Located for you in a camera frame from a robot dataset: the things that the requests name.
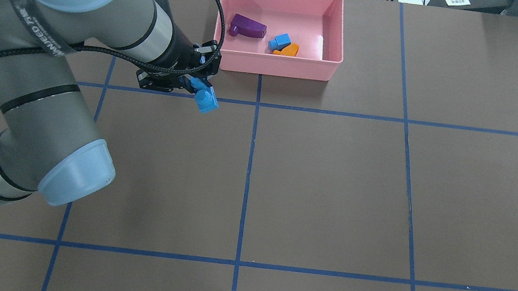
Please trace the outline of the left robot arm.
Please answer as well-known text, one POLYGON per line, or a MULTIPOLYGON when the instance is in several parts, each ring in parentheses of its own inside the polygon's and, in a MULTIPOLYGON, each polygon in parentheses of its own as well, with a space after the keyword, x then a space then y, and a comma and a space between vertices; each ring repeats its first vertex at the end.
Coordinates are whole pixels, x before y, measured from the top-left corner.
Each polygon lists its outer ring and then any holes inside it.
MULTIPOLYGON (((226 28, 220 0, 218 21, 226 28)), ((115 169, 66 57, 104 53, 138 68, 144 90, 194 94, 218 107, 210 84, 225 33, 193 44, 168 0, 0 0, 0 205, 40 193, 49 205, 84 198, 115 169)))

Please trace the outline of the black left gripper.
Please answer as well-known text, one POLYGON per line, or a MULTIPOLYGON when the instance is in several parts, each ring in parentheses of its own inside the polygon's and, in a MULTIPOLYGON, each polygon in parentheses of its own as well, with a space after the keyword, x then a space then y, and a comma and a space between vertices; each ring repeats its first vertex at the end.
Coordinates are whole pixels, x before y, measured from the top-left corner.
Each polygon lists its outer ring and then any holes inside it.
POLYGON ((183 89, 194 95, 200 90, 201 80, 210 80, 219 72, 222 58, 219 43, 216 40, 209 40, 201 45, 197 43, 193 51, 191 42, 179 29, 173 27, 171 21, 153 21, 148 36, 140 43, 138 59, 143 63, 167 69, 200 69, 188 76, 142 68, 136 74, 139 87, 161 92, 183 89))

